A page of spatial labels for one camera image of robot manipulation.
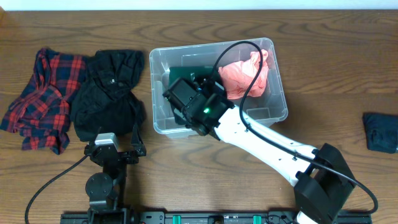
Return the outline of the pink garment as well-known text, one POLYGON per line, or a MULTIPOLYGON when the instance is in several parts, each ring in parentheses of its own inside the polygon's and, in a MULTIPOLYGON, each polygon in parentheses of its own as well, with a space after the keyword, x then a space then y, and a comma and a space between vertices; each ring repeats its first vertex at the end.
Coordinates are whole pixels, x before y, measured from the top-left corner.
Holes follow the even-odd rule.
MULTIPOLYGON (((266 59, 269 54, 264 49, 262 49, 261 52, 263 64, 255 84, 253 84, 248 93, 248 96, 251 97, 260 97, 266 89, 267 73, 269 71, 266 59)), ((223 86, 226 89, 227 99, 237 100, 243 97, 259 70, 260 61, 259 52, 251 52, 249 60, 233 62, 218 69, 218 73, 223 81, 223 86)))

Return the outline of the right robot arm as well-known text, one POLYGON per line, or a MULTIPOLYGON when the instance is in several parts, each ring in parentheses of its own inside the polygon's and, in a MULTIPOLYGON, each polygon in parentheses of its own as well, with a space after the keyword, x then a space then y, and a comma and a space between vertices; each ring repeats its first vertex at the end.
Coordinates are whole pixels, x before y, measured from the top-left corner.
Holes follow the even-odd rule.
POLYGON ((198 134, 244 149, 276 170, 294 188, 298 223, 333 223, 354 189, 353 173, 330 144, 320 149, 259 124, 226 97, 217 82, 196 85, 179 78, 163 94, 175 114, 198 134))

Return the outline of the dark navy garment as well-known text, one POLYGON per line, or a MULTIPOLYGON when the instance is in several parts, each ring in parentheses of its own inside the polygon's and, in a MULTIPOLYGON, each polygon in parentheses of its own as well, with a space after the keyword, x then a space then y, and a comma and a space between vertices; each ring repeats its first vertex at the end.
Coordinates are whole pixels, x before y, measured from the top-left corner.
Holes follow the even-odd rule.
POLYGON ((370 151, 397 153, 397 115, 364 113, 363 124, 370 151))

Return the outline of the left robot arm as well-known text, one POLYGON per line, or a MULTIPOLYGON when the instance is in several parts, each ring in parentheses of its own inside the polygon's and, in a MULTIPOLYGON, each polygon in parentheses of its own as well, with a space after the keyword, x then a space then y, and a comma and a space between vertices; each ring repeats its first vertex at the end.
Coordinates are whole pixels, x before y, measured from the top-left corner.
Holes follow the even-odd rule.
POLYGON ((102 168, 86 182, 90 199, 88 223, 139 223, 136 212, 124 204, 127 166, 137 164, 139 158, 146 155, 138 124, 132 128, 131 147, 120 151, 117 136, 101 131, 86 145, 85 155, 102 168))

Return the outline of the dark green garment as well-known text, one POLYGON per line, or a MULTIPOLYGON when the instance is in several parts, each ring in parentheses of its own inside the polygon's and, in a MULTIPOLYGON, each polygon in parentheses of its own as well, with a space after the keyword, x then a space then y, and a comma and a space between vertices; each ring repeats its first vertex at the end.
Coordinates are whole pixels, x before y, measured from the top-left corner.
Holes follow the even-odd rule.
POLYGON ((169 88, 176 82, 177 79, 182 78, 194 83, 195 88, 204 88, 201 84, 206 79, 212 79, 217 82, 222 92, 225 92, 223 81, 218 72, 213 73, 211 66, 194 66, 194 67, 170 67, 169 68, 169 88))

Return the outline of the clear plastic storage bin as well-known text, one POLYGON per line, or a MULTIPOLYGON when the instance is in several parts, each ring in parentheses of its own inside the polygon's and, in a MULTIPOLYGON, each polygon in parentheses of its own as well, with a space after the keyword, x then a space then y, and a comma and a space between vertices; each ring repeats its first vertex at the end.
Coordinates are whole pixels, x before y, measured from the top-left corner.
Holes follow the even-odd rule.
MULTIPOLYGON (((266 38, 252 39, 251 42, 268 52, 266 63, 266 89, 260 97, 247 97, 244 112, 263 126, 269 127, 283 121, 288 116, 288 109, 277 64, 274 43, 266 38)), ((152 89, 153 124, 157 133, 170 139, 187 138, 197 133, 175 122, 170 103, 162 96, 169 88, 171 67, 212 67, 220 54, 234 42, 216 42, 211 44, 187 45, 157 48, 149 54, 152 89)))

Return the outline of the black garment with band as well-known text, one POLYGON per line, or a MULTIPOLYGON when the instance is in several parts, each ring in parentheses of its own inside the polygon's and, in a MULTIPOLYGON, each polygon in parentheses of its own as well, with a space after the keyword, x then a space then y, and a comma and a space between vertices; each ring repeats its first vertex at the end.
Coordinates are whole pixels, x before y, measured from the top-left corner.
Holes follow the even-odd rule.
POLYGON ((174 114, 175 122, 178 125, 184 125, 187 128, 191 128, 192 116, 189 113, 187 106, 185 104, 175 104, 173 102, 170 102, 170 106, 174 114))

